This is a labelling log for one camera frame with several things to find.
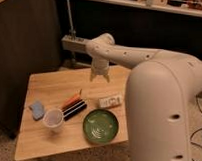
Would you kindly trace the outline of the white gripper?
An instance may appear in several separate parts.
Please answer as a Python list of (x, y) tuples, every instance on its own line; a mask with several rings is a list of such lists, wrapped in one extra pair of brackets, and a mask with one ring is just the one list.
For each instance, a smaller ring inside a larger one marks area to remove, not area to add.
[(96, 75), (104, 75), (107, 82), (110, 81), (110, 77), (108, 74), (109, 71), (109, 61), (102, 58), (93, 58), (91, 63), (91, 76), (90, 81), (92, 82)]

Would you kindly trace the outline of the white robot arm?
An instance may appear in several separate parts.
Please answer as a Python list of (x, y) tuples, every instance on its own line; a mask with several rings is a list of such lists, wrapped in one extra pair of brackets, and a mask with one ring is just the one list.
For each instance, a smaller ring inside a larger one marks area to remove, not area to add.
[(192, 161), (189, 101), (202, 91), (202, 62), (165, 49), (117, 46), (104, 33), (89, 40), (91, 76), (107, 76), (109, 64), (131, 70), (125, 113), (131, 161)]

